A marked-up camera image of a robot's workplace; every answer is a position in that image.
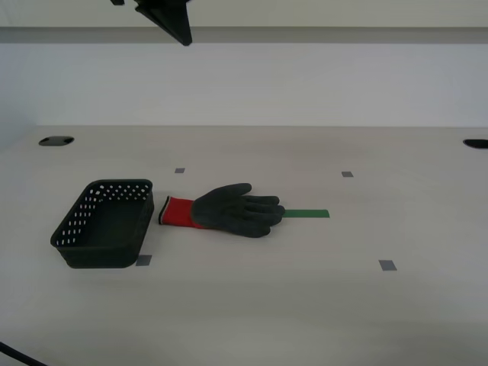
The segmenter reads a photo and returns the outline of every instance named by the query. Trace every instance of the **white wall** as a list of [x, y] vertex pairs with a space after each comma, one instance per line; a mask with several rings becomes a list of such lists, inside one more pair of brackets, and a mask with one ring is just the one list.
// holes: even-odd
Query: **white wall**
[[0, 152], [35, 125], [25, 113], [25, 100], [21, 93], [24, 67], [18, 55], [4, 54], [0, 45]]
[[488, 127], [486, 44], [0, 44], [0, 62], [2, 102], [41, 125]]

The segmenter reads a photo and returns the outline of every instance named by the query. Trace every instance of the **green tape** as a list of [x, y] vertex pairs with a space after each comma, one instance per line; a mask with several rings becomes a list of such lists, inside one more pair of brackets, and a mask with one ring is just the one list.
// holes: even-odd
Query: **green tape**
[[283, 217], [326, 217], [329, 218], [328, 210], [286, 210]]

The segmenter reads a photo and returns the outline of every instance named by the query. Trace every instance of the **white table surface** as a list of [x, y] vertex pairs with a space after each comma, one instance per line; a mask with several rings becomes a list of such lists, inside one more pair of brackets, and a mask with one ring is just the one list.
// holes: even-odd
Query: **white table surface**
[[[49, 135], [75, 142], [37, 145]], [[462, 143], [480, 136], [38, 128], [0, 155], [0, 340], [49, 366], [486, 365], [488, 151]], [[150, 266], [75, 270], [50, 245], [101, 178], [154, 184]], [[263, 239], [156, 223], [168, 194], [244, 181], [331, 217], [286, 219]]]

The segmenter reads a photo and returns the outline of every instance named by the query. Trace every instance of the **black glove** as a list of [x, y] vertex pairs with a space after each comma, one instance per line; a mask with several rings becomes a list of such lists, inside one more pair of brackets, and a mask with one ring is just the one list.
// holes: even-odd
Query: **black glove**
[[284, 208], [275, 196], [245, 196], [251, 189], [249, 183], [239, 183], [214, 189], [196, 201], [168, 197], [159, 223], [223, 230], [249, 238], [266, 236], [271, 226], [281, 222]]

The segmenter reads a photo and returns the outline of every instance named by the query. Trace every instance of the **red glove cuff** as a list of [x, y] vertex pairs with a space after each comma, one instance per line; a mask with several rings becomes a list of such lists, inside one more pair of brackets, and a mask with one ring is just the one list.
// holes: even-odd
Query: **red glove cuff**
[[192, 200], [168, 196], [165, 205], [159, 213], [159, 225], [188, 226], [204, 229], [203, 226], [191, 220], [190, 212], [192, 204]]

